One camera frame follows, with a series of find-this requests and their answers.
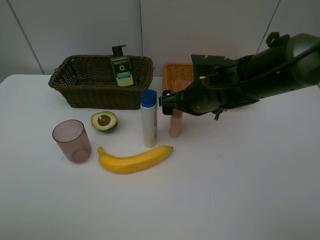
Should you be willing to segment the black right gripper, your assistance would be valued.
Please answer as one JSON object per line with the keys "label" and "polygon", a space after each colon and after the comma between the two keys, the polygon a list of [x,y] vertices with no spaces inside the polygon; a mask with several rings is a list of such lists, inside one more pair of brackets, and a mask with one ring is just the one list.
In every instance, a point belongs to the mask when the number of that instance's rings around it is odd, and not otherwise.
{"label": "black right gripper", "polygon": [[176,100],[176,103],[161,102],[162,113],[166,116],[174,115],[177,110],[193,116],[213,113],[218,117],[223,113],[214,91],[203,87],[200,80],[194,80],[186,89],[179,92],[164,90],[159,100]]}

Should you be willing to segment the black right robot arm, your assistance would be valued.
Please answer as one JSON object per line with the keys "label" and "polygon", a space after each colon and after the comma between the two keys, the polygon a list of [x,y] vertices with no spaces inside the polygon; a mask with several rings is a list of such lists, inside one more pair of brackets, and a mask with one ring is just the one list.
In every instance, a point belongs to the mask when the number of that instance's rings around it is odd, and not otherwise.
{"label": "black right robot arm", "polygon": [[183,90],[166,90],[159,98],[165,115],[174,110],[216,117],[259,100],[307,88],[320,82],[320,39],[272,32],[268,48],[239,59],[192,55],[193,81]]}

